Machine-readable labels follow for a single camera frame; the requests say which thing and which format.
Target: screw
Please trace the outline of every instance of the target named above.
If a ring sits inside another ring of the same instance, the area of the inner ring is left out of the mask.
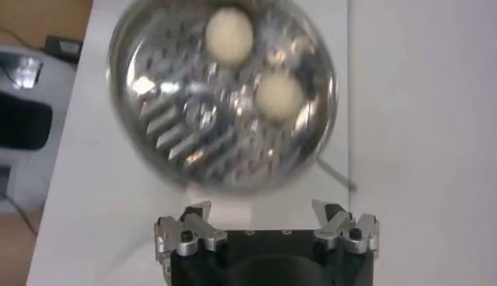
[[[363,232],[359,228],[351,228],[349,230],[349,237],[354,240],[361,240],[363,238]]]
[[[181,242],[191,242],[193,240],[193,232],[191,230],[184,230],[181,232]]]

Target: white table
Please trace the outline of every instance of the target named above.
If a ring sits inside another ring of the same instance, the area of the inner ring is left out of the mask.
[[[110,254],[146,237],[143,221],[181,211],[159,178],[120,175],[153,172],[130,144],[103,144],[128,140],[94,100],[106,96],[105,62],[92,59],[107,48],[115,3],[94,3],[30,286],[90,285],[120,261]],[[351,3],[352,209],[381,220],[378,285],[497,284],[496,11],[492,0]],[[75,174],[79,164],[120,172]]]

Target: cable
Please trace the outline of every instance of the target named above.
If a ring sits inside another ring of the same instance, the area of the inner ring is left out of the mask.
[[[8,201],[12,205],[13,208],[15,208],[15,210],[21,216],[21,219],[24,221],[24,223],[26,224],[26,226],[30,229],[31,233],[33,233],[35,236],[38,236],[38,232],[33,227],[33,225],[31,225],[30,219],[28,218],[28,216],[26,215],[26,213],[22,210],[22,208],[10,196],[8,196],[7,194],[2,194],[1,196],[6,201]]]
[[[27,47],[31,50],[37,50],[39,51],[40,49],[37,48],[37,47],[34,47],[30,44],[28,44],[25,40],[23,40],[21,37],[19,37],[16,33],[12,32],[11,30],[9,29],[6,29],[2,26],[0,26],[0,32],[3,32],[3,33],[6,33],[8,34],[9,36],[11,36],[12,38],[16,39],[20,44],[22,44],[24,47]]]
[[[357,190],[357,186],[354,182],[347,179],[344,175],[342,175],[339,171],[335,170],[331,167],[325,160],[318,158],[318,166],[321,167],[323,171],[327,174],[335,178],[339,183],[341,183],[344,187],[346,187],[350,191]]]

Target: round metal grater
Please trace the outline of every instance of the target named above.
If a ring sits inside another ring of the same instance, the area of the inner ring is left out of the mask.
[[[209,18],[225,6],[252,21],[255,46],[236,68],[204,48]],[[133,142],[180,184],[251,190],[282,183],[313,163],[335,122],[335,75],[305,14],[280,0],[150,0],[122,16],[109,49],[108,83]],[[305,93],[284,124],[255,105],[261,75],[294,76]]]

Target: white surface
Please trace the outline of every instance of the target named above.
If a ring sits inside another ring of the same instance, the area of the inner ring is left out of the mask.
[[[378,285],[497,284],[496,12],[352,3],[352,206],[381,220]]]
[[[175,203],[179,194],[160,190],[164,184],[148,175],[151,170],[129,145],[116,148],[101,140],[127,140],[115,117],[101,115],[108,106],[93,100],[105,82],[92,73],[97,65],[103,68],[97,61],[119,9],[115,2],[96,1],[92,12],[71,128],[64,134],[28,285],[92,284],[119,253],[146,237],[151,224],[143,221],[182,207]],[[495,11],[493,0],[351,4],[352,175],[359,186],[353,210],[381,220],[378,285],[497,284]],[[312,19],[323,24],[329,12],[315,9]],[[81,122],[79,110],[93,113]],[[70,152],[85,146],[100,150],[99,156]],[[95,169],[76,176],[81,164]],[[151,180],[136,180],[142,176]],[[140,200],[130,199],[136,197],[132,189],[141,192]]]
[[[184,206],[206,196],[213,203],[214,225],[227,228],[316,228],[311,198],[348,206],[346,189],[317,166],[293,178],[284,190],[251,197],[192,188],[181,192],[166,185],[132,147],[106,88],[107,47],[129,2],[94,2],[28,285],[98,284],[147,237],[159,216],[178,216]],[[327,33],[325,41],[337,58],[347,59],[346,2],[305,3],[306,9],[335,15],[324,21],[334,33],[334,37]],[[323,156],[344,170],[348,170],[348,136],[343,136],[348,130],[346,65],[344,60],[335,63],[342,82],[341,120],[336,124],[341,131],[333,134],[330,146],[338,148]],[[242,211],[235,216],[234,208]]]
[[[151,236],[134,251],[121,257],[98,286],[166,286],[162,268],[150,257],[155,256],[155,241]]]

